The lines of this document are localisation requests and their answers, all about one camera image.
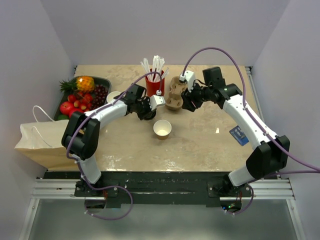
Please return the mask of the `black plastic cup lid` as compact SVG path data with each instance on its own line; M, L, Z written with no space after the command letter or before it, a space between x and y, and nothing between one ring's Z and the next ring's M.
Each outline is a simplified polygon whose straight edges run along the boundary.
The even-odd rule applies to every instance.
M157 112L156 111L151 111L148 112L142 119L143 120L152 120L156 116Z

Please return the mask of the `white paper coffee cup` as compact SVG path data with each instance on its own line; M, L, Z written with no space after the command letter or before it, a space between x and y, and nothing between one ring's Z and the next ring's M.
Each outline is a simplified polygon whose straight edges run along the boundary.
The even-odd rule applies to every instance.
M166 140L172 131L172 125L169 121L161 119L154 123L153 131L159 140Z

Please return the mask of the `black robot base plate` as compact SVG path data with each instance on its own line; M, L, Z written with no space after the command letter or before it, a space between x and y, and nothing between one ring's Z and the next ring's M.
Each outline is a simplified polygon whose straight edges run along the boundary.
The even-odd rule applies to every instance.
M85 200L105 201L108 208L122 204L201 205L218 208L232 200L270 197L276 180L253 182L223 190L224 172L103 172L88 186L78 172L46 172L39 183L53 188L53 195L71 195Z

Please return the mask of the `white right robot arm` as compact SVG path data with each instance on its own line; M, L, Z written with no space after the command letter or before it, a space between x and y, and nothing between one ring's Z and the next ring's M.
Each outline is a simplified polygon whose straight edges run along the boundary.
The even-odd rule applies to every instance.
M204 85L196 82L195 73L186 71L179 81L187 88L181 93L182 108L194 112L204 102L213 102L224 110L240 127L252 146L253 152L245 165L223 177L214 191L223 196L235 196L244 184L273 174L287 165L290 141L272 131L243 100L243 93L234 84L226 84L219 67L203 70Z

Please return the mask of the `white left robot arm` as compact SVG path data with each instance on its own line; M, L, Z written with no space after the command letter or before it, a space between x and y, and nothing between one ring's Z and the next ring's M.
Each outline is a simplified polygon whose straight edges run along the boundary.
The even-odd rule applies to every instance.
M71 114L61 144L66 148L66 157L78 166L80 177L87 183L85 189L92 196L99 196L104 190L95 157L101 129L132 113L140 120L150 120L156 115L158 96L143 97L143 92L142 86L134 84L110 103L88 113Z

